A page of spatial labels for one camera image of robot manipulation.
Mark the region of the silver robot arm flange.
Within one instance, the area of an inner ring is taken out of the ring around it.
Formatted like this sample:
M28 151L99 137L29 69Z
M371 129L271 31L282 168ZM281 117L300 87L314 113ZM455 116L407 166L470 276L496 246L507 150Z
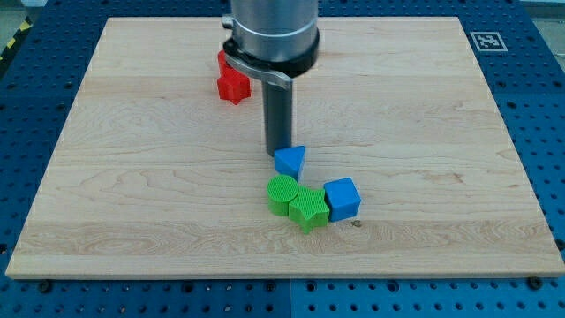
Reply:
M244 75L283 90L308 72L318 56L316 0L231 0L222 25L227 63Z

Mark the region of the red block behind arm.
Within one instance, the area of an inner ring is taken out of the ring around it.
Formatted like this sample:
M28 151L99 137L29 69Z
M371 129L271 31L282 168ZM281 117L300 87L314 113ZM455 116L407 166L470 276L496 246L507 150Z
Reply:
M228 64L228 62L226 60L224 50L220 50L218 52L217 62L218 62L218 65L219 65L220 76L221 77L229 76L231 71L232 71L232 67Z

